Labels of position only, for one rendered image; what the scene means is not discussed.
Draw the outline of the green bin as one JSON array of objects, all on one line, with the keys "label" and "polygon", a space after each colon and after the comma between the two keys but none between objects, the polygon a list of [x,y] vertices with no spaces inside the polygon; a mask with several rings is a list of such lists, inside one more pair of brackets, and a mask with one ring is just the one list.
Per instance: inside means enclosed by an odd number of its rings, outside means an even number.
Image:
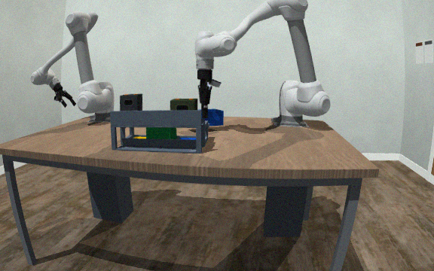
[{"label": "green bin", "polygon": [[176,128],[146,127],[147,139],[176,139]]}]

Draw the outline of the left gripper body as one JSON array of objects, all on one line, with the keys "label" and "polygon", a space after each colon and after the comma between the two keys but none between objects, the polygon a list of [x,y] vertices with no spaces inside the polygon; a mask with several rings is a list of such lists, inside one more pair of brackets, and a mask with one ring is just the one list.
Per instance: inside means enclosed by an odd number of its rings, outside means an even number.
[{"label": "left gripper body", "polygon": [[212,70],[197,70],[197,79],[204,84],[204,90],[206,90],[207,82],[212,80]]}]

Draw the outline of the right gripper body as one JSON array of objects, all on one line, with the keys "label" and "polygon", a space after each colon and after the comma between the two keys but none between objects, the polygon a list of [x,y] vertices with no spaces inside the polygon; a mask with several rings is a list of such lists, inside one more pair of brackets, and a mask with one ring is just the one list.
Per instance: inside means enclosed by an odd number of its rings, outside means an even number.
[{"label": "right gripper body", "polygon": [[61,86],[61,84],[57,84],[54,88],[53,88],[54,92],[58,91],[61,94],[61,90],[63,91],[63,87]]}]

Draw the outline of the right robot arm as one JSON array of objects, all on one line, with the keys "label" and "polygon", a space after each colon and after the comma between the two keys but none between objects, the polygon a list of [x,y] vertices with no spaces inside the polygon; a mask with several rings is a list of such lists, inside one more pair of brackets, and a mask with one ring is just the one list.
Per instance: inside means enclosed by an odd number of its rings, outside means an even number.
[{"label": "right robot arm", "polygon": [[[78,107],[90,116],[90,121],[111,121],[110,111],[114,111],[114,90],[109,82],[97,82],[93,78],[90,53],[87,43],[87,33],[94,27],[98,15],[95,12],[86,14],[75,11],[66,18],[66,26],[73,36],[71,41],[42,67],[31,75],[34,85],[47,84],[53,88],[60,84],[50,67],[61,57],[75,47],[81,85],[78,89]],[[88,22],[89,21],[89,22]],[[83,92],[82,92],[83,91]]]}]

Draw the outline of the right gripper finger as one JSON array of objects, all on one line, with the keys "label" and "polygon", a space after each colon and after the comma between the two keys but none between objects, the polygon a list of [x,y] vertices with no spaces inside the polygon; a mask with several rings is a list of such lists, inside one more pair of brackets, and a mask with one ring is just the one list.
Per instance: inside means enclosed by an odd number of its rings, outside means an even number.
[{"label": "right gripper finger", "polygon": [[69,99],[70,100],[70,102],[75,106],[76,105],[76,103],[75,103],[75,101],[72,99],[72,96],[70,96],[65,90],[63,91],[63,93],[65,93],[65,97],[67,98],[67,99]]},{"label": "right gripper finger", "polygon": [[59,94],[59,92],[56,91],[56,95],[57,95],[58,101],[60,101],[63,104],[63,106],[66,107],[67,104],[64,102],[64,100],[62,98],[62,90],[61,90],[61,94]]}]

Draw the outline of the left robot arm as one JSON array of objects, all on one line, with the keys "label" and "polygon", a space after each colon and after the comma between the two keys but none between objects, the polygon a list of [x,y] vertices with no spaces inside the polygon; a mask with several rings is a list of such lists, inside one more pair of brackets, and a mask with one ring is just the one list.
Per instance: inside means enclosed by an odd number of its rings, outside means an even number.
[{"label": "left robot arm", "polygon": [[282,15],[289,26],[301,81],[285,81],[282,84],[280,116],[272,117],[271,122],[281,126],[306,126],[303,115],[318,117],[330,109],[329,96],[315,75],[303,20],[307,7],[307,0],[268,0],[259,5],[231,32],[223,31],[217,35],[210,31],[199,32],[195,41],[196,69],[214,69],[214,57],[231,54],[238,40],[252,25]]}]

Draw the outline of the blue bin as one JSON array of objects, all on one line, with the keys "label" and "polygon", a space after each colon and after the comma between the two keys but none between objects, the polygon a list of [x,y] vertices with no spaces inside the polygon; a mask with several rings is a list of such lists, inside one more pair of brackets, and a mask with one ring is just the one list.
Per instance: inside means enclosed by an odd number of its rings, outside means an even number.
[{"label": "blue bin", "polygon": [[208,109],[208,118],[201,119],[208,120],[209,126],[222,126],[224,125],[224,111]]}]

